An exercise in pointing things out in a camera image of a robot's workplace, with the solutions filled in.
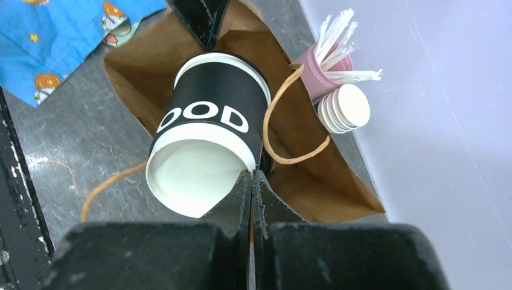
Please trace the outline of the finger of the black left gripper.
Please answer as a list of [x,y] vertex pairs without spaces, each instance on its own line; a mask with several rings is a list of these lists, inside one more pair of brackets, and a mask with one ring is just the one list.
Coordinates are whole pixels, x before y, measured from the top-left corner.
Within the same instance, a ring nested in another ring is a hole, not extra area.
[[230,0],[169,0],[167,4],[199,46],[204,51],[212,51]]

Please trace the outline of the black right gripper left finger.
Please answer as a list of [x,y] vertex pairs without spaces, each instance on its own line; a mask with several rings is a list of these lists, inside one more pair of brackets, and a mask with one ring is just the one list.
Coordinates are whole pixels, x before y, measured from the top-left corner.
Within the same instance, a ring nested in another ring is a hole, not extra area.
[[62,240],[43,289],[248,289],[251,174],[196,221],[88,222]]

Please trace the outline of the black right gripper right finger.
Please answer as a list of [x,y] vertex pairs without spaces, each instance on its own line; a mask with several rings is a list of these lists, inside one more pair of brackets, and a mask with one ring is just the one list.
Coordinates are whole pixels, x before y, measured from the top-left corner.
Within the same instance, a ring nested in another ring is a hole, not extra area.
[[257,289],[448,289],[427,237],[407,224],[308,223],[252,177]]

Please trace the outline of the brown paper takeout bag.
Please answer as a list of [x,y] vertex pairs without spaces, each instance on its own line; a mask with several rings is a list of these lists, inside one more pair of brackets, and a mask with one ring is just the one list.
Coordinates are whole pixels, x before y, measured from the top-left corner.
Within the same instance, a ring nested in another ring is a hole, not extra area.
[[[247,58],[278,101],[268,133],[275,167],[272,189],[310,222],[346,222],[383,214],[378,197],[358,178],[319,121],[302,81],[270,28],[248,1],[230,1],[215,46]],[[103,59],[106,76],[132,115],[155,136],[178,68],[202,48],[171,7]]]

